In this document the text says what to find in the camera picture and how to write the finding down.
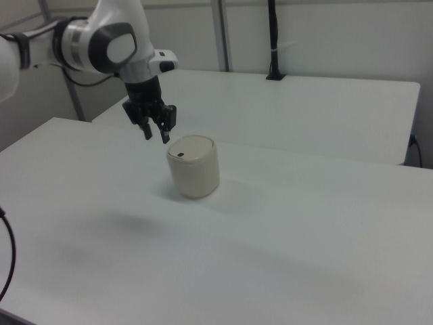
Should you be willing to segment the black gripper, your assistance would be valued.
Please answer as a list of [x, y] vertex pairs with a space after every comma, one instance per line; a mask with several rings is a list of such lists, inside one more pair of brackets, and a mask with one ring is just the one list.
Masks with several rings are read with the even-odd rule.
[[160, 130], [162, 143], [170, 141], [170, 132], [177, 121], [177, 107], [166, 105], [162, 99], [162, 90], [158, 77], [142, 83], [126, 83], [128, 100], [122, 104], [124, 111], [134, 125], [143, 131], [146, 140], [152, 138], [149, 119]]

